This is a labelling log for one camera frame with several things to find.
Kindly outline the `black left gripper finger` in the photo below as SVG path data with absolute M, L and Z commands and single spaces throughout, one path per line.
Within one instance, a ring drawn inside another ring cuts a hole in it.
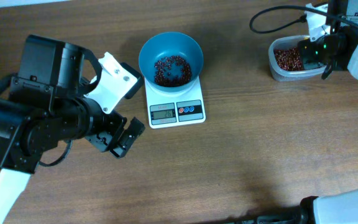
M 121 131 L 119 137 L 113 138 L 113 145 L 109 147 L 109 152 L 116 158 L 123 158 L 132 147 L 135 140 L 145 131 L 145 125 L 136 117 L 133 117 L 129 127 Z
M 125 62 L 121 62 L 120 65 L 128 71 L 131 75 L 133 75 L 136 78 L 135 85 L 126 93 L 124 96 L 125 99 L 129 100 L 131 99 L 144 85 L 144 78 L 141 73 L 139 73 L 136 69 L 132 68 L 129 64 Z

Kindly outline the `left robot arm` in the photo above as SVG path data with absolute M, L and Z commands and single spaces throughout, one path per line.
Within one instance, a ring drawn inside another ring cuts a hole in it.
M 111 54 L 30 35 L 20 69 L 0 80 L 0 223 L 42 165 L 44 152 L 85 139 L 124 157 L 144 132 L 116 110 L 142 87 L 142 75 Z

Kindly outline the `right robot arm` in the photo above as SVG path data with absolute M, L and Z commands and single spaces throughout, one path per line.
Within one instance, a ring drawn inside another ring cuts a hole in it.
M 325 64 L 322 78 L 347 70 L 358 80 L 358 0 L 328 1 L 304 8 L 310 37 L 298 46 L 307 56 Z M 358 189 L 301 201 L 308 223 L 358 223 Z

